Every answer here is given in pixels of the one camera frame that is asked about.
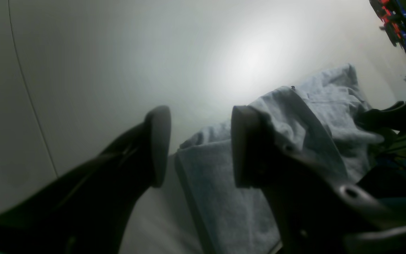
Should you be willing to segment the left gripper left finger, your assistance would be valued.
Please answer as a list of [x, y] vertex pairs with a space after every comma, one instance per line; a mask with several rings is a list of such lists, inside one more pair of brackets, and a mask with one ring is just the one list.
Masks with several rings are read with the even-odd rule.
[[171, 112], [144, 121], [30, 198], [0, 213], [0, 254], [117, 254], [130, 215], [164, 182]]

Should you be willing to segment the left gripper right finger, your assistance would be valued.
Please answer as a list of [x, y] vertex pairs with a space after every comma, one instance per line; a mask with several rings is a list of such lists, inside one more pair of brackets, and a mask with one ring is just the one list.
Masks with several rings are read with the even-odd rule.
[[406, 254], [406, 214], [278, 139], [251, 106], [231, 116], [234, 179], [262, 191], [285, 254]]

